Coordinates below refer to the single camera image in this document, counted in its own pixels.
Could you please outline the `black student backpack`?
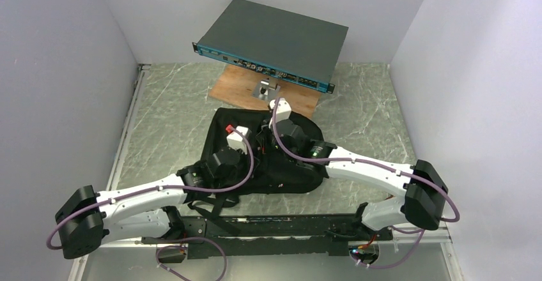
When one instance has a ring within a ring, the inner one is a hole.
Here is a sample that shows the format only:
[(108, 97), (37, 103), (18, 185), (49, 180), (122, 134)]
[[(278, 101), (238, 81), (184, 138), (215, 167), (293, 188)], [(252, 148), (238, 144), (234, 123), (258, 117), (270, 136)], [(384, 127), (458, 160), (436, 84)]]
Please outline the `black student backpack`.
[[(270, 118), (271, 114), (264, 110), (217, 109), (200, 160), (177, 171), (185, 184), (206, 189), (205, 192), (188, 192), (188, 207), (230, 234), (235, 234), (237, 229), (227, 224), (220, 213), (224, 208), (236, 206), (241, 195), (304, 194), (319, 187), (325, 178), (315, 167), (300, 165), (282, 150), (262, 153), (262, 122)], [(228, 125), (249, 128), (248, 140), (254, 156), (251, 158), (237, 150), (243, 154), (238, 176), (214, 180), (209, 172), (209, 157), (229, 148), (226, 141)]]

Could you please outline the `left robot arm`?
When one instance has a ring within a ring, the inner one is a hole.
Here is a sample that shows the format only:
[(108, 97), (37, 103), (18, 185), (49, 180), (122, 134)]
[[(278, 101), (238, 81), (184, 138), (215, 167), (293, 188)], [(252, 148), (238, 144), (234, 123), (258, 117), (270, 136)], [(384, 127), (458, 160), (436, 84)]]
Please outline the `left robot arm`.
[(113, 241), (150, 237), (174, 243), (183, 237), (178, 207), (226, 194), (244, 185), (254, 170), (250, 149), (224, 148), (210, 158), (142, 185), (97, 192), (78, 188), (55, 214), (54, 234), (65, 259), (76, 259)]

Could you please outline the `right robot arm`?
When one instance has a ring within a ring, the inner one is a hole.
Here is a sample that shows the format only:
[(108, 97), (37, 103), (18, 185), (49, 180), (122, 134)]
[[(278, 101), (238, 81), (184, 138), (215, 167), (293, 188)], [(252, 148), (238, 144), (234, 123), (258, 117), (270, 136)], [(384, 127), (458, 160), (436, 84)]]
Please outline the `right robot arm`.
[(359, 239), (406, 222), (434, 231), (444, 221), (449, 189), (431, 163), (418, 160), (414, 165), (398, 164), (358, 155), (310, 138), (290, 119), (271, 120), (270, 130), (276, 145), (300, 165), (313, 166), (326, 178), (349, 179), (391, 195), (389, 200), (360, 205), (352, 222), (352, 231)]

